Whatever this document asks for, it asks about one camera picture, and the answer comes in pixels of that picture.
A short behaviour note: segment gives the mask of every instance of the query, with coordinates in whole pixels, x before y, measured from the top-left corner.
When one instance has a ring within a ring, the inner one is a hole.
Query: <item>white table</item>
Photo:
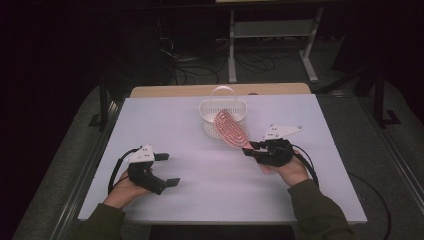
[[[129,98],[86,196],[79,219],[87,219],[107,195],[107,185],[125,152],[151,144],[170,154],[155,162],[153,173],[164,180],[181,178],[162,195],[141,197],[127,206],[126,220],[146,224],[289,224],[296,221],[287,185],[266,175],[253,158],[223,141],[207,137],[199,104],[209,97]],[[343,210],[350,224],[367,221],[315,95],[244,95],[246,126],[260,141],[271,123],[303,126],[290,135],[292,144],[311,156],[321,191]],[[118,176],[126,169],[124,163]]]

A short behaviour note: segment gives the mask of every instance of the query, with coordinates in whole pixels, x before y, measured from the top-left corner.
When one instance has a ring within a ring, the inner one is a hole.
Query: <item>basket handle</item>
[[[237,94],[236,94],[236,92],[235,92],[232,88],[230,88],[230,87],[228,87],[228,86],[218,86],[218,87],[216,87],[216,88],[212,91],[212,93],[211,93],[211,97],[214,95],[214,93],[215,93],[216,91],[218,91],[218,90],[223,90],[223,89],[225,89],[225,90],[229,90],[230,92],[232,92],[232,93],[234,94],[234,99],[237,99]]]

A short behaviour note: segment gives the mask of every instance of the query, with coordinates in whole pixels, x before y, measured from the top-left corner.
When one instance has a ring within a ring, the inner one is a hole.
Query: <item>person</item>
[[[266,167],[276,171],[289,186],[299,239],[355,239],[340,207],[320,192],[297,157],[293,156],[282,167]],[[133,184],[127,176],[128,173],[124,172],[104,202],[98,204],[92,215],[78,226],[72,239],[121,239],[125,217],[122,209],[134,199],[150,193]]]

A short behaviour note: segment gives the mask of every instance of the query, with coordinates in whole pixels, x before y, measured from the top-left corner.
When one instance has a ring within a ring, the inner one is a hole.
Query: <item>forearm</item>
[[[324,196],[312,180],[291,187],[300,239],[355,239],[340,207]]]
[[[91,216],[77,228],[72,239],[120,240],[124,217],[122,210],[99,204]]]

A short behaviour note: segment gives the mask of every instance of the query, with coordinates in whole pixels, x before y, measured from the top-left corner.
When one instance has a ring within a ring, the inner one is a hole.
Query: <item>white desk leg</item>
[[[234,61],[234,11],[230,17],[230,56],[228,57],[228,81],[236,83],[236,63]]]
[[[319,21],[321,19],[323,10],[324,8],[319,8],[317,10],[315,14],[315,18],[314,18],[314,23],[312,24],[311,31],[309,32],[309,35],[308,35],[308,43],[306,44],[304,50],[299,51],[300,58],[302,59],[303,66],[305,67],[306,73],[308,74],[309,81],[311,81],[311,83],[318,82],[318,77],[315,73],[314,68],[312,67],[311,61],[309,60],[309,53],[311,52],[312,44],[314,43],[315,36],[317,34]]]

